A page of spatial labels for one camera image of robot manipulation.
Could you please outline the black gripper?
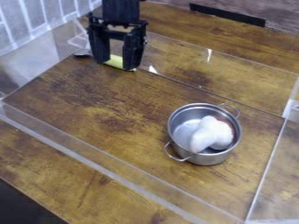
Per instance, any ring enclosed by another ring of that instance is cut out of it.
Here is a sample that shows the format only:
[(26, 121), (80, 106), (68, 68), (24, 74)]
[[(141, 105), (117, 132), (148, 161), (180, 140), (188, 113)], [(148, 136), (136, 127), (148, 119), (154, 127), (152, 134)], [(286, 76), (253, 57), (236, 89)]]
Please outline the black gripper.
[(145, 27), (140, 18), (144, 0), (101, 0), (101, 15), (88, 14), (88, 41), (93, 60), (102, 64), (109, 60), (109, 40), (124, 40), (122, 68), (140, 66), (145, 48)]

